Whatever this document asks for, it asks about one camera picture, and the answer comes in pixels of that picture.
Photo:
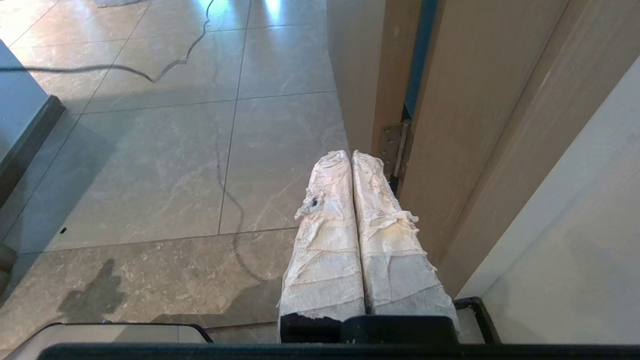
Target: tile floor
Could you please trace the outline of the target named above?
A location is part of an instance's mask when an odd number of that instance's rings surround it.
[[[206,0],[3,0],[25,65],[184,56]],[[189,62],[33,74],[68,110],[0,209],[19,253],[0,297],[0,357],[54,322],[198,323],[275,341],[276,303],[315,161],[348,149],[324,0],[214,0]],[[239,325],[254,324],[247,328]]]

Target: baseboard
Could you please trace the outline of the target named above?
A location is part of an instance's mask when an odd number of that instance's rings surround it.
[[[40,111],[33,117],[24,133],[0,161],[0,206],[4,205],[20,178],[36,156],[65,111],[60,99],[50,95]]]

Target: black cable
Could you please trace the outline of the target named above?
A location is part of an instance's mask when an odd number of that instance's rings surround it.
[[[14,67],[0,67],[0,72],[51,72],[54,74],[76,74],[79,72],[91,72],[91,71],[115,69],[115,70],[130,72],[132,74],[145,78],[147,81],[151,83],[157,83],[158,81],[160,81],[160,79],[164,77],[164,75],[166,75],[167,72],[169,72],[174,67],[181,64],[184,65],[184,64],[187,64],[187,62],[189,62],[189,57],[191,56],[191,52],[207,33],[207,25],[211,21],[211,19],[209,18],[209,9],[211,8],[213,1],[214,0],[211,0],[209,2],[209,5],[207,6],[207,11],[205,13],[207,20],[202,24],[202,33],[191,44],[191,46],[189,46],[189,49],[187,50],[187,54],[185,55],[185,57],[183,59],[173,60],[171,63],[167,64],[167,66],[165,66],[164,69],[162,69],[162,71],[154,78],[152,78],[151,76],[149,76],[148,74],[140,70],[137,70],[125,65],[118,65],[118,64],[111,64],[111,65],[98,64],[98,65],[89,65],[89,66],[81,66],[81,67],[14,66]]]

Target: white wall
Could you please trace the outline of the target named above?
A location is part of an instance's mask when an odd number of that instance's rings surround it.
[[[20,66],[2,40],[0,66]],[[28,72],[0,72],[0,160],[4,159],[48,97]]]
[[[504,342],[640,344],[640,60],[459,296],[482,294]]]

